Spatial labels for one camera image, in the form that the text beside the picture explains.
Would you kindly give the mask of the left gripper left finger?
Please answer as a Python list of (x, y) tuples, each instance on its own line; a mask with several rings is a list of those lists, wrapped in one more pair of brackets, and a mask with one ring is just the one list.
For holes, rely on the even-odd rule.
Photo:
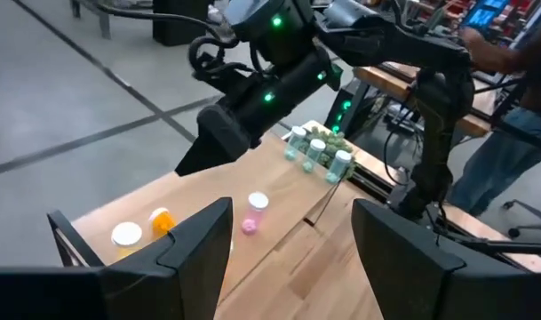
[(221, 197), (109, 266), (0, 268), (0, 320), (213, 320), (232, 226)]

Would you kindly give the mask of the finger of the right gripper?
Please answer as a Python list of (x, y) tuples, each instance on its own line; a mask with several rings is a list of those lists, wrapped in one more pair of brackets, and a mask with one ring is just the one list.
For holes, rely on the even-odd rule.
[(175, 168), (179, 176), (232, 163), (250, 148), (249, 136), (219, 105), (204, 108), (196, 122), (198, 136)]

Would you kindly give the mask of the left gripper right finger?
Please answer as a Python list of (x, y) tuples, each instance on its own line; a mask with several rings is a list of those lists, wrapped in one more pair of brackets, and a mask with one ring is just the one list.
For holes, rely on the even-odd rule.
[(395, 214), (362, 219), (354, 240), (385, 320), (541, 320), (541, 272), (434, 239)]

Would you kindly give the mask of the teal medicine bottle white cap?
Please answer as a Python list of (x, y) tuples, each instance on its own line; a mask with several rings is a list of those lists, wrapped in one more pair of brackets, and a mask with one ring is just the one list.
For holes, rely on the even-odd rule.
[(289, 161), (294, 161), (298, 156), (298, 148), (304, 142), (306, 130), (300, 126), (293, 126), (284, 150), (284, 157)]
[(349, 152), (338, 150), (325, 176), (326, 181), (330, 184), (337, 184), (342, 181), (351, 162), (352, 155)]
[(318, 163), (319, 158), (325, 149), (326, 144), (323, 140), (312, 139), (310, 141), (309, 147), (302, 162), (302, 169), (304, 172), (311, 173), (314, 171), (314, 167)]

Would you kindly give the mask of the pale yellow medicine bottle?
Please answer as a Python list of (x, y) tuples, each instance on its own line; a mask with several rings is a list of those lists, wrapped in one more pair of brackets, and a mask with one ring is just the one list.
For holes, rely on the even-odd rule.
[(111, 241), (121, 260), (139, 250), (142, 229), (135, 222), (126, 221), (116, 225), (111, 233)]

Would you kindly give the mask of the amber medicine bottle white cap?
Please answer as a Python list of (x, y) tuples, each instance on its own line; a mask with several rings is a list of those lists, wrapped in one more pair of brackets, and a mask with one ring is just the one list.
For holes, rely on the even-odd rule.
[(177, 225), (170, 211), (164, 207), (155, 209), (149, 216), (149, 222), (154, 238), (165, 236)]

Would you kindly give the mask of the pink medicine bottle white cap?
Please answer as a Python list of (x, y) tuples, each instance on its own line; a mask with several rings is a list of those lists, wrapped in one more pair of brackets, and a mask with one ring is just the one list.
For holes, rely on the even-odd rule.
[(242, 232), (251, 236), (257, 233), (265, 209), (269, 205), (268, 197), (262, 192), (253, 192), (248, 196), (249, 210), (241, 224)]

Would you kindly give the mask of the black computer tower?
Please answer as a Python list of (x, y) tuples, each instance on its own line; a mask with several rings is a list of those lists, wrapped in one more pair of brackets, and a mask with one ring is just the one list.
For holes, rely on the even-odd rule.
[(330, 107), (324, 126), (334, 133), (350, 133), (352, 122), (368, 90), (369, 86), (357, 78), (343, 85)]

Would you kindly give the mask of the green plant in woven pot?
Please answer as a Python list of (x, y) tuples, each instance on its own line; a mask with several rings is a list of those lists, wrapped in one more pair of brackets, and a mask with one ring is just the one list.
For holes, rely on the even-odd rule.
[(326, 149), (322, 152), (316, 166), (320, 165), (325, 169), (329, 170), (335, 153), (338, 150), (345, 150), (352, 155), (352, 162), (346, 170), (344, 178), (342, 179), (348, 180), (354, 173), (356, 163), (354, 160), (354, 149), (350, 147), (349, 144), (345, 141), (344, 135), (342, 133), (320, 131), (316, 126), (314, 126), (311, 129), (306, 130), (306, 137), (304, 139), (304, 142), (299, 146), (298, 151), (305, 155), (309, 147), (309, 143), (312, 139), (323, 140), (326, 144)]

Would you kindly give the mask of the wooden workbench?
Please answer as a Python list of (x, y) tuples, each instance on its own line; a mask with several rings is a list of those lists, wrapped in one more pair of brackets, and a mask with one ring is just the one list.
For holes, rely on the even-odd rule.
[[(354, 76), (398, 101), (406, 98), (409, 84), (419, 68), (395, 62), (387, 62), (376, 67), (354, 68)], [(489, 117), (495, 110), (497, 89), (479, 92), (474, 95), (473, 108), (468, 116), (457, 123), (466, 134), (474, 137), (485, 136), (491, 130)]]

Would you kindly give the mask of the person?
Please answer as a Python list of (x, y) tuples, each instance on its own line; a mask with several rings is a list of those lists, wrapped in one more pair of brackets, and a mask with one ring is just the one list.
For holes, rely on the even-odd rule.
[[(463, 28), (459, 34), (478, 68), (525, 75), (527, 82), (520, 106), (505, 115), (505, 122), (527, 133), (541, 134), (541, 29), (518, 49), (496, 46), (473, 28)], [(495, 131), (468, 159), (447, 201), (478, 217), (523, 173), (540, 162), (541, 148)]]

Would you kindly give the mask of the tablet with blue screen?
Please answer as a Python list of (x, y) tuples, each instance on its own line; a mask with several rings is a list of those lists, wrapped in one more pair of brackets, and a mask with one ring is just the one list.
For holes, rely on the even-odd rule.
[(509, 4), (510, 0), (477, 0), (474, 7), (463, 18), (460, 26), (485, 29), (490, 26)]

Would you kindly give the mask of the wooden shelf black metal frame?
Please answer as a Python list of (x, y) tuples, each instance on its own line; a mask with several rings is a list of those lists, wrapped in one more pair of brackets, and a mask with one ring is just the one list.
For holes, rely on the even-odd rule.
[[(254, 293), (261, 286), (284, 285), (287, 271), (293, 271), (306, 257), (309, 247), (318, 241), (310, 223), (319, 214), (328, 213), (327, 203), (335, 188), (325, 179), (326, 171), (317, 167), (303, 171), (300, 159), (294, 162), (283, 155), (285, 142), (267, 133), (257, 148), (238, 161), (180, 177), (171, 172), (131, 193), (89, 212), (73, 221), (72, 230), (59, 228), (56, 242), (63, 259), (81, 264), (88, 261), (82, 245), (88, 244), (105, 264), (118, 259), (110, 236), (113, 227), (125, 221), (138, 223), (143, 230), (140, 241), (152, 240), (148, 217), (164, 207), (176, 221), (222, 196), (234, 200), (233, 250), (225, 274), (219, 304), (247, 292), (254, 283)], [(241, 224), (249, 210), (248, 196), (262, 192), (269, 199), (256, 234), (247, 236)]]

